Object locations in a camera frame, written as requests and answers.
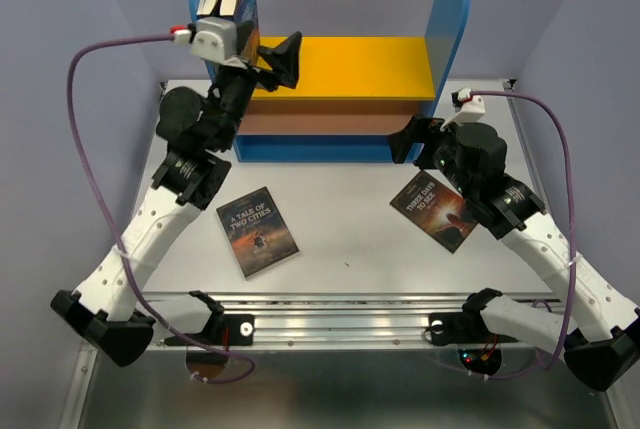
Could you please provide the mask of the Three Days to See book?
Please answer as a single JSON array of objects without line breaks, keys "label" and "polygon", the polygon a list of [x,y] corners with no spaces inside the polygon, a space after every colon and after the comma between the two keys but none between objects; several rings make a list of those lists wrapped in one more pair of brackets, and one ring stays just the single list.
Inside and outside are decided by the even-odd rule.
[{"label": "Three Days to See book", "polygon": [[450,253],[477,225],[465,200],[425,171],[419,171],[390,205]]}]

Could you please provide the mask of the A Tale of Two Cities book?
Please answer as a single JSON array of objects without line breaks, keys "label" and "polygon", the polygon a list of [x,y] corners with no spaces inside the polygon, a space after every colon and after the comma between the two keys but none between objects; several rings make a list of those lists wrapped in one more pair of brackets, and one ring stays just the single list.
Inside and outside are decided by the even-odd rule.
[{"label": "A Tale of Two Cities book", "polygon": [[216,212],[245,279],[299,253],[267,187],[235,199]]}]

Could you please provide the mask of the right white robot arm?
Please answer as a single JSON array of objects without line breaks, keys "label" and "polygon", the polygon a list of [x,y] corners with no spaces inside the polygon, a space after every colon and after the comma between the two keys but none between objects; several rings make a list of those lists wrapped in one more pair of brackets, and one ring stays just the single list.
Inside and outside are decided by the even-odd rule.
[{"label": "right white robot arm", "polygon": [[563,318],[518,303],[502,292],[483,289],[458,312],[440,316],[432,344],[481,343],[492,335],[517,340],[548,353],[563,346],[561,359],[592,390],[608,390],[639,360],[639,307],[611,286],[581,254],[572,254],[567,236],[542,200],[506,171],[507,144],[483,123],[446,125],[439,118],[414,116],[388,136],[394,163],[406,160],[413,144],[423,148],[420,169],[437,169],[462,196],[471,216],[513,251],[570,311]]}]

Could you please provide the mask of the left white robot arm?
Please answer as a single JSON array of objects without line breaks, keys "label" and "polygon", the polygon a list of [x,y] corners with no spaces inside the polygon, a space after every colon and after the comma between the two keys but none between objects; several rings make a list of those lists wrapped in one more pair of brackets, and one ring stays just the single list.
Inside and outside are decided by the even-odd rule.
[{"label": "left white robot arm", "polygon": [[259,67],[243,54],[253,28],[252,22],[237,25],[204,18],[167,34],[88,46],[69,66],[67,84],[72,86],[83,56],[152,41],[187,45],[192,55],[218,68],[207,94],[179,86],[162,97],[156,134],[167,144],[166,155],[124,230],[115,226],[84,152],[74,104],[67,104],[76,149],[114,244],[84,281],[73,290],[58,291],[50,306],[76,334],[120,367],[132,364],[152,342],[165,338],[224,358],[230,355],[224,348],[224,308],[219,302],[202,291],[189,292],[174,315],[175,320],[188,322],[188,331],[182,333],[175,320],[149,304],[142,289],[173,243],[221,188],[231,164],[218,155],[232,148],[255,89],[273,92],[298,84],[302,34],[295,32],[274,47],[258,46],[257,54],[266,63]]}]

